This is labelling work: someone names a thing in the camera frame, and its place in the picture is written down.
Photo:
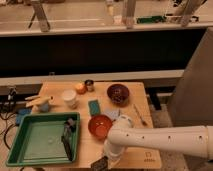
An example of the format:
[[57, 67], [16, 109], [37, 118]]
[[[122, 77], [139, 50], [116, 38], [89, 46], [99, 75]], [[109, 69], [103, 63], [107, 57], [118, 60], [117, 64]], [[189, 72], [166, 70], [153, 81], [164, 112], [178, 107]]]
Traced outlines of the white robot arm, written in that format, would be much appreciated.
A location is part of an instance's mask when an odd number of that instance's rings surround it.
[[103, 153], [116, 161], [128, 147], [180, 152], [213, 160], [213, 126], [134, 128], [131, 118], [121, 115], [108, 131]]

